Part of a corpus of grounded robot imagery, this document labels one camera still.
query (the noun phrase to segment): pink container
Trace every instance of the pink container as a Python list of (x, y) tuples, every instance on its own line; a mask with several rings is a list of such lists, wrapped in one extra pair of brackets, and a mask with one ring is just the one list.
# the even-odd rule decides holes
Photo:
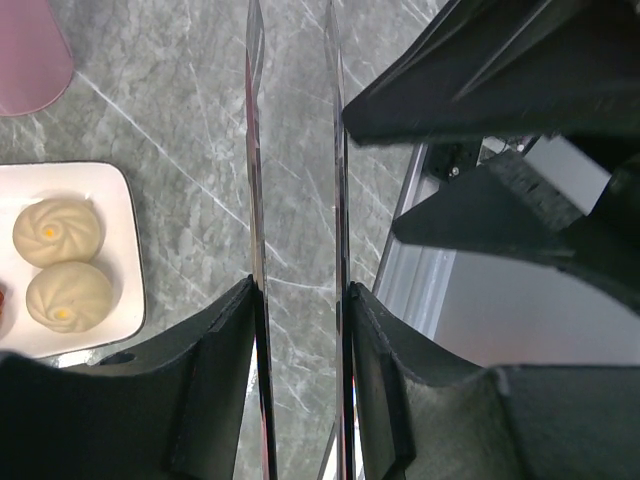
[(47, 0), (0, 0), (0, 116), (45, 108), (65, 91), (73, 59)]

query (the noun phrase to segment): metal strip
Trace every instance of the metal strip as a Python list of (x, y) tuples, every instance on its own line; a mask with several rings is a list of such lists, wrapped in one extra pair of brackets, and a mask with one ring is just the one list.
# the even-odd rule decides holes
[(264, 61), (264, 21), (259, 0), (250, 0), (247, 16), (245, 94), (247, 107), (247, 174), (251, 189), (251, 252), (253, 281), (258, 299), (255, 302), (258, 390), (262, 423), (262, 478), (277, 480), (275, 417), (271, 378), (271, 344), (269, 337), (269, 302), (262, 202), (262, 164), (257, 95)]
[(333, 131), (336, 208), (336, 433), (338, 480), (355, 480), (353, 345), (347, 318), (349, 272), (349, 167), (347, 137), (342, 124), (344, 78), (340, 36), (333, 1), (327, 2), (325, 54), (333, 89)]

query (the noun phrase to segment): white tray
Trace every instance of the white tray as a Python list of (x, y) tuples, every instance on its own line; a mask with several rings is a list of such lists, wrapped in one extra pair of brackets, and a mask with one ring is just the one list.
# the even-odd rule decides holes
[[(97, 162), (0, 166), (0, 285), (5, 295), (0, 350), (41, 358), (98, 347), (135, 335), (144, 323), (145, 296), (131, 194), (122, 173)], [(102, 223), (104, 244), (91, 262), (111, 280), (109, 316), (83, 333), (55, 333), (27, 312), (25, 292), (40, 271), (18, 255), (13, 225), (28, 205), (45, 198), (89, 199)]]

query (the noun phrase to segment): gray floor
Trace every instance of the gray floor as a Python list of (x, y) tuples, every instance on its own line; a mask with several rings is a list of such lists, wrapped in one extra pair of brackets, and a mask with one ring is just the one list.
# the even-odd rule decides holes
[[(249, 266), (246, 1), (51, 0), (76, 59), (47, 110), (0, 119), (3, 163), (105, 160), (131, 183), (148, 321), (184, 319)], [(351, 98), (433, 17), (434, 0), (337, 2)], [(280, 473), (316, 475), (334, 412), (334, 220), (324, 0), (264, 0), (259, 104)], [(372, 285), (410, 149), (351, 154), (353, 277)], [(96, 356), (112, 351), (102, 349)], [(249, 395), (236, 478), (260, 478)]]

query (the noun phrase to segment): beige bun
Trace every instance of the beige bun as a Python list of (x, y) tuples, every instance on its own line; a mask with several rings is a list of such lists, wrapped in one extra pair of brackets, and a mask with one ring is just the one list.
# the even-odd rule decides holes
[(33, 319), (58, 333), (85, 332), (102, 322), (113, 301), (107, 277), (86, 263), (59, 263), (42, 270), (27, 288)]
[(88, 262), (101, 240), (100, 223), (86, 201), (43, 200), (25, 208), (13, 227), (16, 250), (40, 268), (60, 262)]

